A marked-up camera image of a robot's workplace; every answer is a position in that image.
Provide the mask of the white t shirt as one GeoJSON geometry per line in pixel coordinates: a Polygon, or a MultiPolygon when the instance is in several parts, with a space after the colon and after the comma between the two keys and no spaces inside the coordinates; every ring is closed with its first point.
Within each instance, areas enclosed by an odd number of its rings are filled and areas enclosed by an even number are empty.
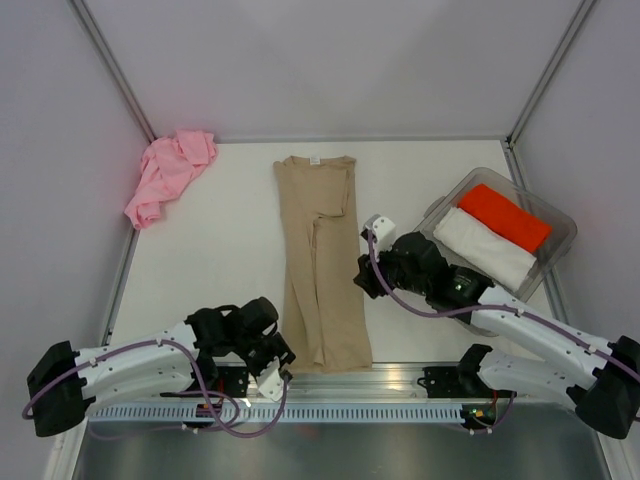
{"type": "Polygon", "coordinates": [[[521,287],[536,263],[533,254],[457,207],[447,211],[433,235],[445,247],[512,291],[521,287]]]}

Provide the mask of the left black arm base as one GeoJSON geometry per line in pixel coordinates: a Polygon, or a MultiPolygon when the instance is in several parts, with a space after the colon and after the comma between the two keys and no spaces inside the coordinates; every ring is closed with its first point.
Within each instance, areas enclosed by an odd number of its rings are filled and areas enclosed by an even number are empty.
{"type": "MultiPolygon", "coordinates": [[[[226,394],[231,398],[244,398],[247,394],[249,370],[244,366],[218,366],[213,370],[203,370],[202,373],[210,397],[214,397],[215,392],[226,394]]],[[[160,396],[166,398],[203,398],[204,394],[197,381],[194,381],[185,391],[163,392],[160,396]]]]}

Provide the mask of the beige t shirt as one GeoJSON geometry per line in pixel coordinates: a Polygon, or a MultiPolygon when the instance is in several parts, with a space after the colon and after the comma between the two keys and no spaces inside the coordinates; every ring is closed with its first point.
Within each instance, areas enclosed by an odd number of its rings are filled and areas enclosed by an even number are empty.
{"type": "Polygon", "coordinates": [[[283,336],[295,372],[367,370],[372,348],[360,256],[355,159],[290,156],[274,163],[286,271],[283,336]]]}

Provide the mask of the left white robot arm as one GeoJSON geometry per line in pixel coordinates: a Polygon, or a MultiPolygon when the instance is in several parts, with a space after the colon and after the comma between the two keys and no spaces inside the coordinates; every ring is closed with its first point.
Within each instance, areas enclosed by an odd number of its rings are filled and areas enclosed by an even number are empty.
{"type": "Polygon", "coordinates": [[[151,396],[200,397],[210,422],[186,422],[195,432],[223,431],[236,438],[240,417],[235,388],[252,377],[264,398],[283,405],[296,359],[278,330],[279,315],[265,297],[243,306],[201,308],[185,320],[131,343],[75,350],[52,345],[27,376],[29,401],[22,417],[39,437],[79,425],[95,412],[151,396]],[[218,358],[236,355],[243,377],[225,379],[218,358]]]}

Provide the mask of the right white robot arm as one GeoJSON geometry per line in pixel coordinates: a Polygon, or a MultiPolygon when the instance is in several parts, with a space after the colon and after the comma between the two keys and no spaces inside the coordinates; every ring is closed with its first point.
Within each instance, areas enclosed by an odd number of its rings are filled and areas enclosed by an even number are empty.
{"type": "Polygon", "coordinates": [[[367,253],[355,284],[376,299],[390,296],[424,318],[450,318],[507,338],[534,354],[528,360],[494,347],[472,345],[457,365],[459,388],[545,399],[573,411],[595,431],[626,438],[639,420],[639,344],[612,341],[545,317],[479,272],[453,265],[420,232],[390,247],[373,229],[361,233],[367,253]]]}

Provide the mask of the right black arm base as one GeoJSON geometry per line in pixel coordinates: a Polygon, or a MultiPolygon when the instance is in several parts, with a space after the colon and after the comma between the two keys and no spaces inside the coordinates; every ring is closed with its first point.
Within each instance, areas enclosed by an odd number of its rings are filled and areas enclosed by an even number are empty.
{"type": "Polygon", "coordinates": [[[415,381],[432,399],[490,399],[495,391],[483,383],[477,372],[458,366],[428,366],[415,381]]]}

